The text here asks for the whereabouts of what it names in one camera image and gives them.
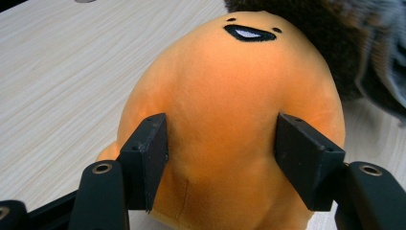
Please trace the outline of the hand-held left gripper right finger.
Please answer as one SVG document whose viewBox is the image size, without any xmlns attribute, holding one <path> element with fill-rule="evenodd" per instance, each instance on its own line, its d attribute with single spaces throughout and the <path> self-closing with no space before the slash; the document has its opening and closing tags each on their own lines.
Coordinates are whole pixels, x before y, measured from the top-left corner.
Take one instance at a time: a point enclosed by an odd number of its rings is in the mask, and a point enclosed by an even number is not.
<svg viewBox="0 0 406 230">
<path fill-rule="evenodd" d="M 329 211 L 330 179 L 341 170 L 345 152 L 305 120 L 279 114 L 275 158 L 310 211 Z"/>
</svg>

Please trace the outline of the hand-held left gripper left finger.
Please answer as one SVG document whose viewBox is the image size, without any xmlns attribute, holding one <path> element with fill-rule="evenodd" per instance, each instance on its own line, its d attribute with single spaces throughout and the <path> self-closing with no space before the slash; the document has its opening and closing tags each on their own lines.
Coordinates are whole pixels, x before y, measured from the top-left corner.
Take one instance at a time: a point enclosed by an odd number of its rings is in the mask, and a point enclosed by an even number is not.
<svg viewBox="0 0 406 230">
<path fill-rule="evenodd" d="M 168 158 L 166 114 L 146 117 L 125 142 L 119 155 L 129 210 L 152 210 Z"/>
</svg>

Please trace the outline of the orange plush toy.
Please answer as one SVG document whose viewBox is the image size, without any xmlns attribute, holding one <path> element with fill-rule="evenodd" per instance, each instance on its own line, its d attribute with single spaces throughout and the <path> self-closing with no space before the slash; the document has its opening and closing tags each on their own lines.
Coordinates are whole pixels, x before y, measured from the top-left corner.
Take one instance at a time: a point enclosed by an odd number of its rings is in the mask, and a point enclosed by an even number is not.
<svg viewBox="0 0 406 230">
<path fill-rule="evenodd" d="M 178 230 L 305 230 L 311 214 L 274 157 L 277 118 L 299 117 L 345 141 L 324 58 L 265 11 L 220 16 L 170 45 L 136 83 L 101 157 L 117 157 L 158 113 L 167 117 L 169 160 L 152 215 Z"/>
</svg>

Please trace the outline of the grey cloth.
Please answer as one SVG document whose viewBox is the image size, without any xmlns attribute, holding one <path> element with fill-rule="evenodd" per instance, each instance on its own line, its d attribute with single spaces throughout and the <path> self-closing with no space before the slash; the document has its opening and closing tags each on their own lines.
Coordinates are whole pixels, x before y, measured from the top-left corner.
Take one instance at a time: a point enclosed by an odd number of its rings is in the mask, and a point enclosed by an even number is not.
<svg viewBox="0 0 406 230">
<path fill-rule="evenodd" d="M 224 0 L 228 12 L 267 11 L 323 55 L 344 102 L 365 98 L 406 127 L 406 0 Z"/>
</svg>

